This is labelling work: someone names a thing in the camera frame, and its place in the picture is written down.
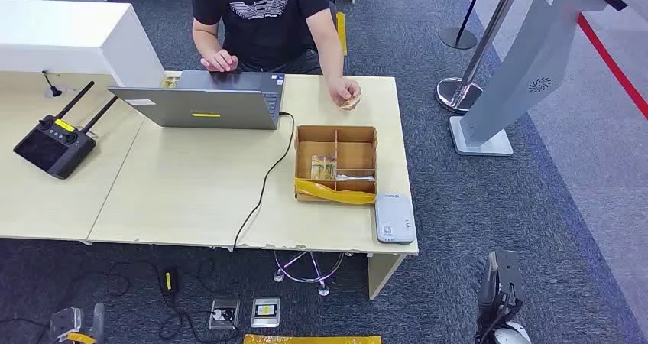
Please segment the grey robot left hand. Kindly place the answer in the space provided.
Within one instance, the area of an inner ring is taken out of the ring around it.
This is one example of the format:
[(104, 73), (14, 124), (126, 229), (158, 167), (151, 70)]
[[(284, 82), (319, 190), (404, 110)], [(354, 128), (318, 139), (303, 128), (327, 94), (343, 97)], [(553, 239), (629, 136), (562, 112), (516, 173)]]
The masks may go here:
[(96, 344), (105, 344), (105, 305), (97, 303), (94, 306), (92, 326), (89, 335), (95, 340)]

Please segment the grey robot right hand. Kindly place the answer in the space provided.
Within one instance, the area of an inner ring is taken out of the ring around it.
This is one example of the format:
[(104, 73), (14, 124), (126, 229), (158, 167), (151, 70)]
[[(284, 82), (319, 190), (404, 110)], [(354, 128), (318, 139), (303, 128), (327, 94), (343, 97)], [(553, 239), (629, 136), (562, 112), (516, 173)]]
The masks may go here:
[(478, 312), (488, 312), (495, 298), (497, 267), (490, 255), (479, 258), (471, 266), (473, 277), (477, 280), (471, 286), (478, 302)]

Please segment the person's right hand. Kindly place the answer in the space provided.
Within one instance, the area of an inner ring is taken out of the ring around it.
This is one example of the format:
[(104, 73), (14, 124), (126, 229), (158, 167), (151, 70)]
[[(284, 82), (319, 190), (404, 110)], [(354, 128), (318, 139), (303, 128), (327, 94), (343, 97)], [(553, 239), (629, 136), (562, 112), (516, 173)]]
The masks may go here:
[(200, 63), (210, 72), (229, 73), (238, 69), (238, 58), (224, 49), (202, 57)]

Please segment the person's left hand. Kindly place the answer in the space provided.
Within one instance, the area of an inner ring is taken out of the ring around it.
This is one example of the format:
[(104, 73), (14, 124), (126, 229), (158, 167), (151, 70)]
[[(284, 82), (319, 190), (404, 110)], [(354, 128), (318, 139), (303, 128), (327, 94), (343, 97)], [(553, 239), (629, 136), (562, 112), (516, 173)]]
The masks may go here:
[(338, 108), (351, 111), (360, 102), (361, 87), (345, 77), (327, 79), (329, 95)]

